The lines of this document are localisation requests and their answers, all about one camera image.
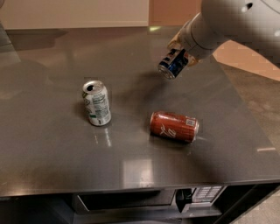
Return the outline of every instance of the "can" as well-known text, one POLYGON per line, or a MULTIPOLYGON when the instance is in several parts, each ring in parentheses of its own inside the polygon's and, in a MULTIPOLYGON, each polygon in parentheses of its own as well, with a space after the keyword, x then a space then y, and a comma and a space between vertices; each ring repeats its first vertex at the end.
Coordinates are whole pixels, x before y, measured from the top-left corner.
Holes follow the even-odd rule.
POLYGON ((167 79, 175 79, 188 63, 185 49, 171 49, 166 57, 159 62, 158 71, 167 79))
POLYGON ((88 119, 95 126, 102 126, 111 120, 108 91, 99 80, 91 80, 82 88, 88 119))
POLYGON ((188 143, 196 139, 199 126, 196 118, 164 111, 154 112, 150 118, 151 133, 188 143))

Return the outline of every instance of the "red can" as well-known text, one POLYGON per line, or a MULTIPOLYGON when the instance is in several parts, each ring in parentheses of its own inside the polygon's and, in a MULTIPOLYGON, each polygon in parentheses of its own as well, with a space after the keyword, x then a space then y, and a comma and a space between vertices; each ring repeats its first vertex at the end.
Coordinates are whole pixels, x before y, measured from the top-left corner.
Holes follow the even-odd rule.
POLYGON ((150 118, 150 132, 161 137, 169 137, 192 143, 199 132, 197 119, 185 115, 158 111, 150 118))

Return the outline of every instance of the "gray table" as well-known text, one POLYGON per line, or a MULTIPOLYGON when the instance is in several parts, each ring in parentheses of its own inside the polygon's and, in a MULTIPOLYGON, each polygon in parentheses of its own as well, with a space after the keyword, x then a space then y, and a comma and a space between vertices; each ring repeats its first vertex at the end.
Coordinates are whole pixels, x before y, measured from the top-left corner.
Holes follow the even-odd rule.
POLYGON ((280 182, 280 159, 214 58, 176 80, 158 62, 178 27, 10 31, 0 66, 0 196, 280 182), (88 122, 104 82, 112 120, 88 122), (149 131, 157 110, 199 119, 197 140, 149 131))

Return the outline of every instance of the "silver can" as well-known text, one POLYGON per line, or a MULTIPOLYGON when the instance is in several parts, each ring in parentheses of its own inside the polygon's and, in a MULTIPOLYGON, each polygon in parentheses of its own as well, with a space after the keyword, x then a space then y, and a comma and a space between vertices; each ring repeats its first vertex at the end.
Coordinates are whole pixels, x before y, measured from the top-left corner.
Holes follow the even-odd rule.
POLYGON ((88 81, 82 88, 89 121, 102 126, 111 120, 108 91, 99 80, 88 81))

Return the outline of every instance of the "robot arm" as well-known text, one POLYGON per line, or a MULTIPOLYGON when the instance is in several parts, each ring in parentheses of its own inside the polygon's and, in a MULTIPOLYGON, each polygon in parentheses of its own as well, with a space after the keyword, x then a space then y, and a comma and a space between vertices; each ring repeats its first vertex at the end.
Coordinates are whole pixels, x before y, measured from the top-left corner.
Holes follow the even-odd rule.
POLYGON ((208 57, 230 39, 280 67, 280 1, 202 0, 201 13, 177 37, 196 60, 208 57))

